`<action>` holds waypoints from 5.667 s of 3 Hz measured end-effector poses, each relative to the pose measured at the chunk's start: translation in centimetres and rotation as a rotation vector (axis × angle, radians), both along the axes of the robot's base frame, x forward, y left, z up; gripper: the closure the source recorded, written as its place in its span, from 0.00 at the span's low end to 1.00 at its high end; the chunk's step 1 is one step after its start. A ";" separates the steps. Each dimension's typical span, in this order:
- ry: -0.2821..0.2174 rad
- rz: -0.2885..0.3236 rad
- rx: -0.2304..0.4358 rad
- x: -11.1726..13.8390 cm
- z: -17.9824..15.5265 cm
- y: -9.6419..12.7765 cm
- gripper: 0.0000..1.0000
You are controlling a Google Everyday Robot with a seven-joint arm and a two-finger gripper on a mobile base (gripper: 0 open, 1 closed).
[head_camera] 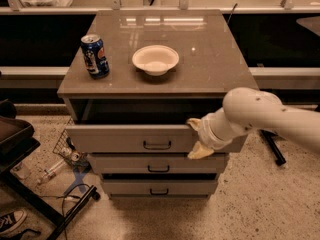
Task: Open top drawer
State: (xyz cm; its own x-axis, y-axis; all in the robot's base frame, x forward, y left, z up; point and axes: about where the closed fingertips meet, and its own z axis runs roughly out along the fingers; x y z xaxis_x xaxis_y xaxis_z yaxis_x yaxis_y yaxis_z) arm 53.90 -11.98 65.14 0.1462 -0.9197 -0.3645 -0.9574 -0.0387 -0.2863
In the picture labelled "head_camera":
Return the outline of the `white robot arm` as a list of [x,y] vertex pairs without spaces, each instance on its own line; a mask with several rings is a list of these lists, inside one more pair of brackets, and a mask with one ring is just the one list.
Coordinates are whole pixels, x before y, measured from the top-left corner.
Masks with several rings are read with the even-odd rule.
[[222,107],[187,124],[198,134],[188,154],[201,159],[254,130],[275,133],[314,153],[320,153],[320,113],[285,106],[271,93],[235,88],[223,98]]

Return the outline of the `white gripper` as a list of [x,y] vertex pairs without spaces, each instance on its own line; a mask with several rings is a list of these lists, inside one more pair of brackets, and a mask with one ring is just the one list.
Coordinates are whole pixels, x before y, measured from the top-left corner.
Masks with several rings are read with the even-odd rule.
[[187,157],[202,159],[220,150],[232,142],[232,129],[223,113],[209,113],[201,119],[189,118],[186,123],[197,130],[197,141]]

